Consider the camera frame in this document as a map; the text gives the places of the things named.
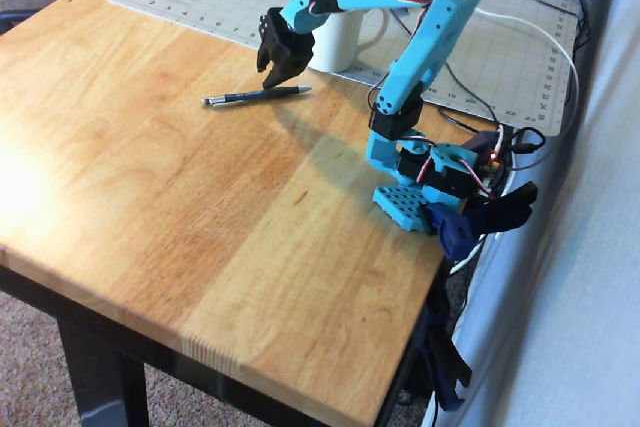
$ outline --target cutting mat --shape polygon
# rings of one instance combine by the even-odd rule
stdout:
[[[109,0],[114,4],[222,37],[257,49],[259,16],[287,0]],[[577,0],[546,0],[577,12]],[[539,25],[570,50],[577,19],[531,0],[483,0],[481,7],[514,15]],[[417,12],[405,17],[413,28]],[[388,13],[365,15],[358,57],[340,75],[372,85],[404,50],[407,36]],[[474,15],[450,59],[456,75],[472,91],[495,106],[498,118],[510,125],[530,125],[547,135],[560,131],[568,64],[551,43],[526,27]],[[473,115],[487,112],[443,69],[425,92],[426,100]]]

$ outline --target pen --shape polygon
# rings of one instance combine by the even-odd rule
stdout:
[[[242,94],[225,94],[217,95],[215,97],[207,97],[202,99],[200,103],[203,107],[206,107],[207,105],[228,104],[230,102],[240,102],[243,100],[279,99],[281,97],[309,92],[310,90],[311,87],[303,85],[298,87],[274,87],[273,89],[256,90],[254,92],[244,92]]]

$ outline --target wall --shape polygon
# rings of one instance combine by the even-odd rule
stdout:
[[[543,193],[535,217],[484,254],[456,334],[472,384],[437,425],[640,425],[637,6],[612,0],[595,16],[606,26],[583,62],[584,125],[530,174]]]

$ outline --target blue robotic arm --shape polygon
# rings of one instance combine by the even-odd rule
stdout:
[[[273,67],[268,89],[299,75],[313,55],[312,31],[332,13],[373,8],[420,7],[418,26],[372,106],[366,158],[393,176],[397,186],[375,190],[373,200],[403,229],[424,231],[421,205],[438,204],[457,215],[476,190],[475,171],[491,169],[490,139],[479,147],[433,144],[413,129],[422,110],[421,94],[451,54],[480,0],[289,0],[261,18],[258,70]]]

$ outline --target beige carpet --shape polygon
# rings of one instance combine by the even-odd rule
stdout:
[[[53,0],[0,0],[0,10],[41,8]],[[147,368],[154,426],[265,424]],[[421,423],[425,404],[397,407],[392,427]],[[80,425],[54,319],[0,292],[0,427]]]

